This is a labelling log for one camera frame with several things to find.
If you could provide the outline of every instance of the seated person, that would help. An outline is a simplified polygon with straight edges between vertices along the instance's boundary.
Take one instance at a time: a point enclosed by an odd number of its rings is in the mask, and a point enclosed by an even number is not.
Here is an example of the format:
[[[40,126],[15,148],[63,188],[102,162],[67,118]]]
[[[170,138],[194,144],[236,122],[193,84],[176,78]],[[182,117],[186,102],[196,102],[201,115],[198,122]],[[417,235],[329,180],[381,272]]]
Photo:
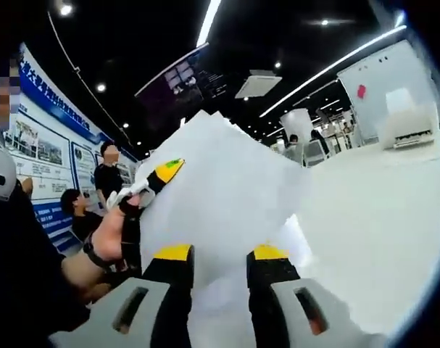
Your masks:
[[[289,136],[289,144],[290,145],[295,145],[299,142],[299,137],[296,134],[291,134],[291,136]]]
[[[85,241],[102,222],[102,216],[86,210],[88,200],[77,189],[66,190],[60,198],[60,205],[63,213],[73,215],[73,233],[80,241]]]

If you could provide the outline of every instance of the black shirt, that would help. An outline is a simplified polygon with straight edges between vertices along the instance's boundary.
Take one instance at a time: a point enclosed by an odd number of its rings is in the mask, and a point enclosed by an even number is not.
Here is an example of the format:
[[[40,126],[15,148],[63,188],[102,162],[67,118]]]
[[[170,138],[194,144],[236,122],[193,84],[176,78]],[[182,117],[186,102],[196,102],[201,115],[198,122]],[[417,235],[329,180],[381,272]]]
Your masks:
[[[102,190],[105,199],[108,199],[112,191],[120,192],[123,179],[116,166],[98,165],[94,171],[96,190]]]
[[[9,201],[0,201],[0,347],[48,347],[50,334],[88,319],[62,260],[17,182]]]
[[[102,222],[102,216],[93,212],[84,212],[84,216],[74,216],[72,229],[75,236],[84,241]]]

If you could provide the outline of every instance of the man in black shirt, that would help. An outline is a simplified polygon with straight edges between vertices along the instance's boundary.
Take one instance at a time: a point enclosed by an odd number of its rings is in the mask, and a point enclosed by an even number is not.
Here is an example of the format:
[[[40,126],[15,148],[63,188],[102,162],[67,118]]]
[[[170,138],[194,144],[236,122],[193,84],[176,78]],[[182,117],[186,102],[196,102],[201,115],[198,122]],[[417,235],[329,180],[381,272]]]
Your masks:
[[[116,164],[119,156],[118,148],[112,141],[105,141],[101,146],[101,155],[104,162],[94,171],[94,181],[97,195],[103,208],[107,208],[107,199],[113,191],[119,192],[123,185],[120,171]]]
[[[60,205],[65,214],[73,215],[73,233],[80,241],[85,241],[102,222],[102,216],[86,210],[88,200],[77,189],[66,190],[60,198]]]

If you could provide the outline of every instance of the white wall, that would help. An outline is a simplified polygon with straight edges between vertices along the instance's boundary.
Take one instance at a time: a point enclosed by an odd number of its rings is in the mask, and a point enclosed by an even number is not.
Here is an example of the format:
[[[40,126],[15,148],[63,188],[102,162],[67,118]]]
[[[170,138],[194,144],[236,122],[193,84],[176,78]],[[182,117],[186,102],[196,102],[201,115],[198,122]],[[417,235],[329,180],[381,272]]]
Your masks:
[[[387,118],[386,94],[407,88],[416,105],[434,103],[433,81],[428,70],[407,41],[401,41],[338,73],[353,104],[364,139],[378,136],[378,127]],[[357,96],[360,85],[364,98]]]

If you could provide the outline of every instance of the wrist strap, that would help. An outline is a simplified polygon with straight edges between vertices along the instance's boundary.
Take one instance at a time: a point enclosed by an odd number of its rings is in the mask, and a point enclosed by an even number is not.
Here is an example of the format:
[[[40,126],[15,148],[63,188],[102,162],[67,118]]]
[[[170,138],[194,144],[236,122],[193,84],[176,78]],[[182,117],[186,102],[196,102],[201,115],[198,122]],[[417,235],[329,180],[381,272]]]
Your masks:
[[[85,254],[88,255],[89,259],[92,261],[93,264],[108,271],[108,270],[110,270],[110,266],[114,265],[115,262],[114,261],[105,261],[95,253],[94,246],[92,245],[92,242],[91,242],[92,235],[93,234],[91,233],[89,235],[89,237],[84,241],[83,251]]]

